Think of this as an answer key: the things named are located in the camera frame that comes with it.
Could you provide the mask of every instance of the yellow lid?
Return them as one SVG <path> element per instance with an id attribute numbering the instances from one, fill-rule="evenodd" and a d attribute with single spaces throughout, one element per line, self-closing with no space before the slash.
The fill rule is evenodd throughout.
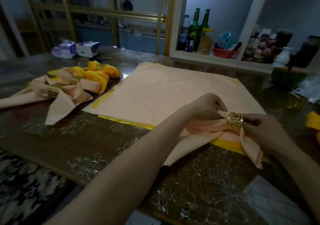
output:
<path id="1" fill-rule="evenodd" d="M 214 32 L 214 29 L 207 29 L 207 28 L 203 28 L 202 31 L 206 31 L 206 32 Z"/>

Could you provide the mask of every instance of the red plastic bowl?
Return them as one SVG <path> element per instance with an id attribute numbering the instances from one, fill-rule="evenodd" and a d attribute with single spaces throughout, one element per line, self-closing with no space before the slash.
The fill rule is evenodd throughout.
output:
<path id="1" fill-rule="evenodd" d="M 219 48 L 213 48 L 213 54 L 216 57 L 222 57 L 222 58 L 232 58 L 234 54 L 237 52 L 236 50 L 223 50 Z"/>

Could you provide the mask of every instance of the brown tabletop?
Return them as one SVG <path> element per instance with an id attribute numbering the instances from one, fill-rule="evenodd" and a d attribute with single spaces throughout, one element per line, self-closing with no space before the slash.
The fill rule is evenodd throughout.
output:
<path id="1" fill-rule="evenodd" d="M 266 113 L 276 116 L 299 146 L 318 161 L 319 145 L 312 130 L 304 125 L 309 112 L 320 113 L 319 106 L 305 104 L 299 111 L 288 110 L 292 96 L 275 88 L 264 88 L 269 76 L 118 48 L 105 47 L 103 52 L 102 57 L 113 59 L 102 63 L 117 67 L 121 78 L 130 74 L 139 63 L 159 62 L 239 79 Z M 0 98 L 21 90 L 31 79 L 48 70 L 76 65 L 84 67 L 87 60 L 83 57 L 56 59 L 50 54 L 42 54 L 0 62 Z M 119 81 L 111 79 L 107 88 Z M 44 101 L 0 110 L 0 147 L 82 186 L 88 184 L 93 173 L 80 170 L 86 160 L 75 158 L 94 159 L 99 153 L 100 159 L 108 163 L 149 132 L 81 111 L 87 103 L 54 126 L 45 126 L 50 103 Z M 275 220 L 277 223 L 277 219 L 288 224 L 293 221 L 304 224 L 304 214 L 296 204 L 310 214 L 298 188 L 277 160 L 271 157 L 271 163 L 264 162 L 263 170 L 258 170 L 248 157 L 207 144 L 170 168 L 162 168 L 139 209 L 172 224 L 267 224 Z"/>

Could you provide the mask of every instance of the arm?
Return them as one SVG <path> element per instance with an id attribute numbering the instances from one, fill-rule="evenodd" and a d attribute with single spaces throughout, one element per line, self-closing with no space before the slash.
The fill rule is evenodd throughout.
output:
<path id="1" fill-rule="evenodd" d="M 192 119 L 221 118 L 221 99 L 205 94 L 181 107 L 119 155 L 46 224 L 124 224 L 151 188 L 166 157 Z"/>
<path id="2" fill-rule="evenodd" d="M 247 114 L 244 118 L 256 125 L 243 122 L 245 132 L 280 160 L 320 222 L 320 167 L 299 149 L 273 116 Z"/>

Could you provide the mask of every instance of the gold napkin ring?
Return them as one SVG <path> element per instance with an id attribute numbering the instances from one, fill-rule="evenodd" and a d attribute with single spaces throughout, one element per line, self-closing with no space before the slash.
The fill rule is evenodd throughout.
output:
<path id="1" fill-rule="evenodd" d="M 100 71 L 101 69 L 102 69 L 102 65 L 101 64 L 96 66 L 96 71 Z"/>
<path id="2" fill-rule="evenodd" d="M 73 75 L 70 77 L 69 81 L 70 81 L 70 84 L 71 85 L 76 85 L 78 84 L 78 81 L 80 81 L 82 77 L 81 76 L 78 76 L 78 75 Z"/>
<path id="3" fill-rule="evenodd" d="M 243 114 L 230 112 L 227 120 L 227 126 L 230 130 L 239 131 L 242 128 Z"/>
<path id="4" fill-rule="evenodd" d="M 52 84 L 49 86 L 48 94 L 52 98 L 56 98 L 58 96 L 59 90 L 62 89 L 61 85 Z"/>

